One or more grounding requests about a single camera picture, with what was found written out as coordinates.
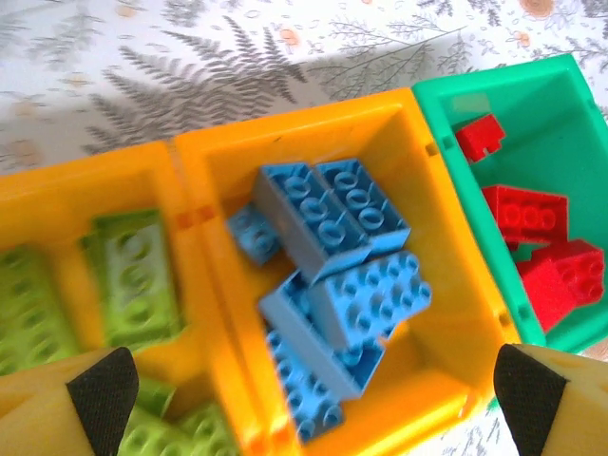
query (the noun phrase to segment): white tablecloth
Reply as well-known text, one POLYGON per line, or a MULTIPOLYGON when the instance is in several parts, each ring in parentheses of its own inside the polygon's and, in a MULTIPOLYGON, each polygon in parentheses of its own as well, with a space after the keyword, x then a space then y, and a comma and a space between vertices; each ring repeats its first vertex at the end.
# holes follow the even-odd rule
MULTIPOLYGON (((608 117, 607 0, 0 0, 0 174, 564 52, 608 117)), ((498 411, 410 454, 517 452, 498 411)))

